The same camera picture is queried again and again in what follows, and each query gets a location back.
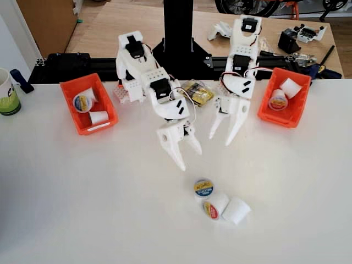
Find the white moving gripper finger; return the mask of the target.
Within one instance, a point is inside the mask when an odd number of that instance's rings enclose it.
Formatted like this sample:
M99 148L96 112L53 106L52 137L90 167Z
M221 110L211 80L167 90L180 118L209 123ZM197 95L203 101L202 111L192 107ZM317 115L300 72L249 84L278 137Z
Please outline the white moving gripper finger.
M198 155L202 154L201 145L200 145L198 139L195 137L194 133L187 133L184 136L184 139Z
M214 122L213 122L213 124L212 124L212 126L210 128L209 139L212 139L214 137L215 132L218 129L219 125L228 116L228 113L222 112L221 99L222 99L221 97L217 97L215 99L214 105L215 105L215 108L216 108L216 115L215 115Z

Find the white fixed gripper finger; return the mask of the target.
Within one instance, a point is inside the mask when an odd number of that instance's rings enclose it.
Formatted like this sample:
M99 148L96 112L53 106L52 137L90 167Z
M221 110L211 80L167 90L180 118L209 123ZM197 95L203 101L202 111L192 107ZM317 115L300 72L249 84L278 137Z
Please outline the white fixed gripper finger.
M166 149L167 153L170 155L170 157L173 159L173 161L177 164L177 166L182 171L185 171L186 166L185 166L184 160L182 158L182 154L180 152L178 143L177 142L176 143L169 142L166 144L165 149Z
M236 114L230 115L228 136L225 141L225 145L229 146L235 138L236 134L244 124L248 116L248 111L243 112L242 110L237 111Z

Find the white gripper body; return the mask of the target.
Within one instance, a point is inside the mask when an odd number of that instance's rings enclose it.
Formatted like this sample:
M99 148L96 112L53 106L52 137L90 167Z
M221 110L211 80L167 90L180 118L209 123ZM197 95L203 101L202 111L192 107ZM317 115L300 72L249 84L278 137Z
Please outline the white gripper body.
M193 136L193 124L185 92L177 79L158 79L149 84L148 93L155 113L166 120L157 130L163 146L177 146Z
M221 98L221 112L227 115L246 115L255 86L255 57L230 55L225 72L221 74L221 84L225 90Z

